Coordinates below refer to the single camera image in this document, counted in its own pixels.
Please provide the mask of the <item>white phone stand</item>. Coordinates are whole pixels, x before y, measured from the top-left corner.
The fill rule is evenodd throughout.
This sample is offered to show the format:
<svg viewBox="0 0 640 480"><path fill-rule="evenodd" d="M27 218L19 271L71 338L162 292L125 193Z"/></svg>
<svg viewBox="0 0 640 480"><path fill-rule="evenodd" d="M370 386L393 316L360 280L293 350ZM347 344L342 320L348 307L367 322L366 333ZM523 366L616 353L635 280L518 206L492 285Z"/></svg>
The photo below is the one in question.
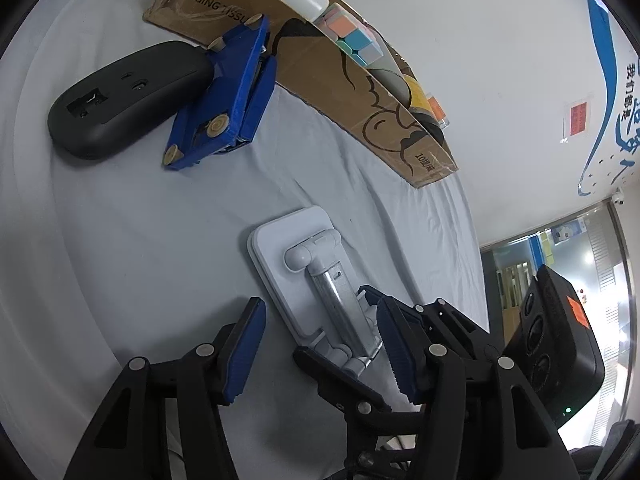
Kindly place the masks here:
<svg viewBox="0 0 640 480"><path fill-rule="evenodd" d="M357 286L328 214L307 207L250 233L247 250L296 344L360 376L382 349L375 301Z"/></svg>

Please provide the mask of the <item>yellow label jar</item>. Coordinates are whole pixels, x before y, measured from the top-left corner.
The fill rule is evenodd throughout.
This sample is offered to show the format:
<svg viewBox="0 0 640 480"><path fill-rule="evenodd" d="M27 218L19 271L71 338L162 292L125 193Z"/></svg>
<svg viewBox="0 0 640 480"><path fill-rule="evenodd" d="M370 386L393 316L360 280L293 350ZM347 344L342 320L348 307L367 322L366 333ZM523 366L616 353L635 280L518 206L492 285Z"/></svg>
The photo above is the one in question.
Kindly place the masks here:
<svg viewBox="0 0 640 480"><path fill-rule="evenodd" d="M433 109L422 87L413 76L404 74L404 81L410 93L409 110L414 112L433 114Z"/></svg>

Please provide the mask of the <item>blue stapler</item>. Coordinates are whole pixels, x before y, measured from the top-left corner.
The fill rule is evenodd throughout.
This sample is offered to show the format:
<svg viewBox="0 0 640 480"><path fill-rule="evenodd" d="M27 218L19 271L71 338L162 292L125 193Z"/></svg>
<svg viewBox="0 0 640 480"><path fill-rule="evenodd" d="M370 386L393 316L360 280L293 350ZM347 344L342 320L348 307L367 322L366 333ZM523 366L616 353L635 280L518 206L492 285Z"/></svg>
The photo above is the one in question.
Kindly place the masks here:
<svg viewBox="0 0 640 480"><path fill-rule="evenodd" d="M163 166L180 170L254 140L276 85L277 60L267 53L269 20L261 13L207 47L214 76L203 95L175 117Z"/></svg>

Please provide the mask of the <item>pastel rubik's cube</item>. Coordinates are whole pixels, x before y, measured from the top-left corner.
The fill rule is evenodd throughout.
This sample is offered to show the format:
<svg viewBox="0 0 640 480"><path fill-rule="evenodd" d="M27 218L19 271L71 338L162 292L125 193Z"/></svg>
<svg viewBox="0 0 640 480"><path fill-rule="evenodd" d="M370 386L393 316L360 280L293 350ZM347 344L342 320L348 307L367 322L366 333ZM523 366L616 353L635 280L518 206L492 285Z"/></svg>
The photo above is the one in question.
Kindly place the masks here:
<svg viewBox="0 0 640 480"><path fill-rule="evenodd" d="M314 24L362 67L370 66L383 57L373 32L338 3L328 6Z"/></svg>

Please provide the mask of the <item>black computer mouse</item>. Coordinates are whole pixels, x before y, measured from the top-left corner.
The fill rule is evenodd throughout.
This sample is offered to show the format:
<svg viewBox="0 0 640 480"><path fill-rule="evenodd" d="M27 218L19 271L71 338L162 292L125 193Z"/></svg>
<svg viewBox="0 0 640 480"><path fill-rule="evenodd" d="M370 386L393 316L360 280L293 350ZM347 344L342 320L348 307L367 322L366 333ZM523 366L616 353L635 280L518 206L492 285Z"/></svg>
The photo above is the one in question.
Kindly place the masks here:
<svg viewBox="0 0 640 480"><path fill-rule="evenodd" d="M107 159L205 92L205 50L171 40L131 53L73 84L52 104L53 144L81 160Z"/></svg>

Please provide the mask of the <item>silver metal can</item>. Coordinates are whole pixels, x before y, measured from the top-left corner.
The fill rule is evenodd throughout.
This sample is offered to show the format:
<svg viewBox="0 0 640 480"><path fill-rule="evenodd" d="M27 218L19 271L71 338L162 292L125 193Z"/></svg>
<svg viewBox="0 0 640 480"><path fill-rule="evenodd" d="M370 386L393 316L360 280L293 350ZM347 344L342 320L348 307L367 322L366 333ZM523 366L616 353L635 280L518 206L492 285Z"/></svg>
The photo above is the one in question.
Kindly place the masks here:
<svg viewBox="0 0 640 480"><path fill-rule="evenodd" d="M369 73L404 107L411 101L411 92L404 76L385 68L370 68Z"/></svg>

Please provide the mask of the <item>white table cloth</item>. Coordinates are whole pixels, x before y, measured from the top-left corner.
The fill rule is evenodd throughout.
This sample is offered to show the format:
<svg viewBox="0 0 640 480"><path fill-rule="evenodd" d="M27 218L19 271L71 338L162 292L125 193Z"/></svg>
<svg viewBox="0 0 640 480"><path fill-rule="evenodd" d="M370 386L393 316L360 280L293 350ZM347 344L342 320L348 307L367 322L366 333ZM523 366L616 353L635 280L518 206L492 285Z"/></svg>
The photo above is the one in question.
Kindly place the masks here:
<svg viewBox="0 0 640 480"><path fill-rule="evenodd" d="M180 358L265 295L247 237L290 211L328 213L359 283L488 322L459 178L412 188L282 89L252 144L188 170L160 164L168 125L96 165L56 150L65 89L168 39L150 1L40 0L1 60L1 422L40 479L63 477L133 356Z"/></svg>

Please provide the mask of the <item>orange label glass jar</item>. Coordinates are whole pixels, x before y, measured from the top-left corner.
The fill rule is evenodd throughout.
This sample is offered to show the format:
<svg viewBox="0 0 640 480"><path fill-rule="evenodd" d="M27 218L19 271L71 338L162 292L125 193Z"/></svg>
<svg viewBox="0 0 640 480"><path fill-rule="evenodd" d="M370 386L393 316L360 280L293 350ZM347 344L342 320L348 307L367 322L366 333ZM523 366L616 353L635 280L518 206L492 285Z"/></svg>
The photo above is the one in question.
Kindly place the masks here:
<svg viewBox="0 0 640 480"><path fill-rule="evenodd" d="M447 128L450 124L450 121L437 99L431 93L427 93L426 99L428 105L431 107L435 119L439 124L439 127L442 129Z"/></svg>

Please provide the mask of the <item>large cardboard tray box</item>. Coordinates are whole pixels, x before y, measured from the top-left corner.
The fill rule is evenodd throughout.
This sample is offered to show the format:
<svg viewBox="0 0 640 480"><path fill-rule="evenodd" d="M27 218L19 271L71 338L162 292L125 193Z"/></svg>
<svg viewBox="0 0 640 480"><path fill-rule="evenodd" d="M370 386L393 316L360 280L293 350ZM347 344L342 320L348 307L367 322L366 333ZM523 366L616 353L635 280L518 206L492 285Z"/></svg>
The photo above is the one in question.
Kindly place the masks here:
<svg viewBox="0 0 640 480"><path fill-rule="evenodd" d="M283 0L154 0L146 22L207 46L261 13L277 83L325 114L414 188L458 166L437 126L424 126L368 70Z"/></svg>

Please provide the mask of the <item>red wall notice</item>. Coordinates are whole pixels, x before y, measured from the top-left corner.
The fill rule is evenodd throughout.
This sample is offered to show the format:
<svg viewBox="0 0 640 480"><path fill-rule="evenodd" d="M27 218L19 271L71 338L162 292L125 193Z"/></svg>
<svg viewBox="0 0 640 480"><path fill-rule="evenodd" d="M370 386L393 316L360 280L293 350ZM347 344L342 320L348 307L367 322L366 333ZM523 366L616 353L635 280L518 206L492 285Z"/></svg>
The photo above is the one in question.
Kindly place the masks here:
<svg viewBox="0 0 640 480"><path fill-rule="evenodd" d="M575 136L581 136L588 131L591 107L591 94L564 105L561 143L567 144Z"/></svg>

